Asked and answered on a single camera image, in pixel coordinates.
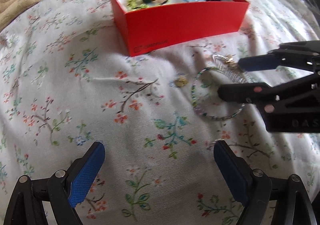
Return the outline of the gold pearl earring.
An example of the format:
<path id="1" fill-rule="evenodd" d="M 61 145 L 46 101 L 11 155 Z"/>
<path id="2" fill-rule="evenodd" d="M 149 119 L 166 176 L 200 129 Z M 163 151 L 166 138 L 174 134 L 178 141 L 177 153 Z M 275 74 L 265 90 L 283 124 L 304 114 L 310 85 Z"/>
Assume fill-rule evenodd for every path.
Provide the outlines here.
<path id="1" fill-rule="evenodd" d="M 176 87 L 181 88 L 188 84 L 188 78 L 185 75 L 179 75 L 175 80 L 174 84 Z"/>

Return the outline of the floral bed sheet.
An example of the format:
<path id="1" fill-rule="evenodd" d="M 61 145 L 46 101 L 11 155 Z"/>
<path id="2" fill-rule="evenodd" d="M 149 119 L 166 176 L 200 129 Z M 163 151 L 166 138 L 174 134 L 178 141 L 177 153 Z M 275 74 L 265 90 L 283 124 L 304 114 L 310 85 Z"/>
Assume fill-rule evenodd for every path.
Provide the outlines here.
<path id="1" fill-rule="evenodd" d="M 193 79 L 213 54 L 319 38 L 302 0 L 247 1 L 238 32 L 137 57 L 111 0 L 42 0 L 14 20 L 1 32 L 1 215 L 20 176 L 47 178 L 95 141 L 106 158 L 76 207 L 84 224 L 235 224 L 242 206 L 215 164 L 216 139 L 269 176 L 298 174 L 316 197 L 319 135 L 268 133 L 253 105 L 224 122 L 193 111 Z"/>

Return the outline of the red cardboard box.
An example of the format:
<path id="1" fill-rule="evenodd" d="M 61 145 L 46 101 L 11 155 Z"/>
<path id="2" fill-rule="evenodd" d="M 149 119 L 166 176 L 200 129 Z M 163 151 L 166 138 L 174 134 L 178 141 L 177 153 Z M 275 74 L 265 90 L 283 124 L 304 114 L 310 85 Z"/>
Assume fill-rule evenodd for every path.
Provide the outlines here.
<path id="1" fill-rule="evenodd" d="M 135 11 L 127 0 L 111 0 L 113 17 L 129 56 L 183 42 L 236 32 L 249 3 L 246 0 L 172 1 Z"/>

